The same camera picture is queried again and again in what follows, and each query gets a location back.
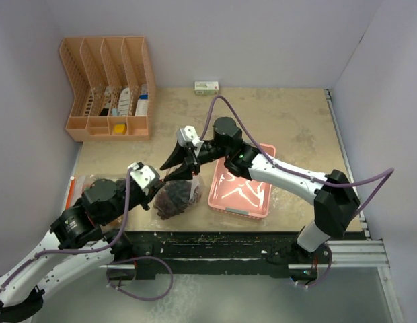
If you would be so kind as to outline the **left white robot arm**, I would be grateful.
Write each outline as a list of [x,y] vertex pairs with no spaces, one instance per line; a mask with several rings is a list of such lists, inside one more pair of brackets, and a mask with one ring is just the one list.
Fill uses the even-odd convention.
[[0,277],[0,322],[23,322],[44,305],[48,293],[97,265],[124,264],[132,243],[124,229],[102,227],[149,202],[163,187],[152,180],[141,188],[133,179],[100,178],[50,226],[42,241],[11,271]]

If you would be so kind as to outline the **blue white box in organizer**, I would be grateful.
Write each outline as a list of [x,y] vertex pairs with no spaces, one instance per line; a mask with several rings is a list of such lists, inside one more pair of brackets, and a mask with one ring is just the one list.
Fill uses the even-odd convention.
[[135,109],[135,116],[147,116],[149,107],[149,91],[148,85],[143,84],[141,86],[141,93],[137,100],[137,105]]

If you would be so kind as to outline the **white bottle in organizer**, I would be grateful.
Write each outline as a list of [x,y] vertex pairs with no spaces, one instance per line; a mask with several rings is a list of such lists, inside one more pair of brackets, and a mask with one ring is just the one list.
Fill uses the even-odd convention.
[[119,97],[118,101],[118,115],[119,116],[127,116],[129,109],[130,109],[130,102],[131,102],[131,91],[128,87],[124,88]]

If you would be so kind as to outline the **yellow block in organizer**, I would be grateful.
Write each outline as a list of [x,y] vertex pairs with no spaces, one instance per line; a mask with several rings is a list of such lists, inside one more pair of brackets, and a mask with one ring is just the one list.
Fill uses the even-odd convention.
[[126,124],[115,124],[113,130],[114,134],[123,135],[126,133],[127,127]]

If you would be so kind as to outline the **small green white box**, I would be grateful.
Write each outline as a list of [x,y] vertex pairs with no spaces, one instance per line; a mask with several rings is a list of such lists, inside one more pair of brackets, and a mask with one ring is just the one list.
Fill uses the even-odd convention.
[[217,95],[219,93],[218,81],[195,81],[194,93],[198,96]]

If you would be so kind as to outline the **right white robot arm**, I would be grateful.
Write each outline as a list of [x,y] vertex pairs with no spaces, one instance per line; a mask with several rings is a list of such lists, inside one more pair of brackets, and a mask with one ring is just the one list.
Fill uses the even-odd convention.
[[256,144],[246,143],[242,129],[230,117],[215,120],[211,140],[201,139],[192,126],[180,128],[176,146],[161,166],[172,169],[164,180],[189,180],[202,165],[218,159],[236,177],[270,184],[313,206],[314,219],[299,232],[292,248],[300,263],[308,263],[329,239],[342,238],[360,205],[344,172],[312,172],[270,157]]

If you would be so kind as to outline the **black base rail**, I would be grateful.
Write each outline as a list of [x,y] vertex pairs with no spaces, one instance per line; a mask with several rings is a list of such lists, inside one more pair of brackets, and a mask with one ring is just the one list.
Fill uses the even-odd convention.
[[126,249],[106,266],[109,279],[152,280],[157,275],[268,275],[314,281],[332,252],[295,245],[293,232],[128,231]]

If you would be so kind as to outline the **peach plastic file organizer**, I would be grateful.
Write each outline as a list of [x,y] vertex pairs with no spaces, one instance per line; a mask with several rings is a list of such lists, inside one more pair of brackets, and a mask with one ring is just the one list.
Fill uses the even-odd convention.
[[[151,136],[151,113],[155,107],[155,75],[144,36],[66,37],[59,53],[74,102],[66,131],[76,142],[142,141]],[[135,116],[141,86],[148,85],[147,116]],[[127,116],[118,115],[121,91],[131,91]],[[123,135],[115,124],[126,124]]]

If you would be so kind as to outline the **pink perforated plastic basket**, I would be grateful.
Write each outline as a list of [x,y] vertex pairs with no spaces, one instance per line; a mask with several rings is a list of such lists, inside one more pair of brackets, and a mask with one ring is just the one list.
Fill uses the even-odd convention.
[[272,185],[234,176],[218,159],[208,195],[210,208],[261,220],[268,215]]

